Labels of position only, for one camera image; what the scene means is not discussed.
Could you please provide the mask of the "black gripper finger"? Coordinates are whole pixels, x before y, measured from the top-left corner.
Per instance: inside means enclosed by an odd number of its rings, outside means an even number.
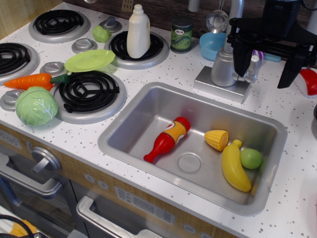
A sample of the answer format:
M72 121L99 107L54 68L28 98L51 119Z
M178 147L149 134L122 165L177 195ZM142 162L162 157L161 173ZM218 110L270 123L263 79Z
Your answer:
M289 87L296 76L300 73L305 64L307 52L296 51L280 53L282 58L287 58L280 81L277 88L283 89Z
M253 49L244 41L236 38L233 46L234 70L239 76L244 76L250 66Z

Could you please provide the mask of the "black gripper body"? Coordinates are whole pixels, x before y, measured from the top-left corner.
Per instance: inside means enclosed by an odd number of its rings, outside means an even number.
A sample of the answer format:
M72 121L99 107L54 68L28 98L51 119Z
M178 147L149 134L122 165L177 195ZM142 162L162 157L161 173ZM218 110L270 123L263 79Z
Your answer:
M304 66L317 62L317 36L304 29L297 21L291 24L259 18L232 18L227 42L234 46L235 40L247 44L251 49L283 58L293 57L298 50L307 50Z

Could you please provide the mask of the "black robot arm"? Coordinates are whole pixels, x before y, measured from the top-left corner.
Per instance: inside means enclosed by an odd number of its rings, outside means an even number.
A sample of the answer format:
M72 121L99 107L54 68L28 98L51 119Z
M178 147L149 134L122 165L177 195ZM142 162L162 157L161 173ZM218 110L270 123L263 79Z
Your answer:
M227 41L233 48L234 70L244 76L254 50L286 58L278 88L291 85L303 67L317 61L317 37L299 25L302 0L267 0L259 18L232 18Z

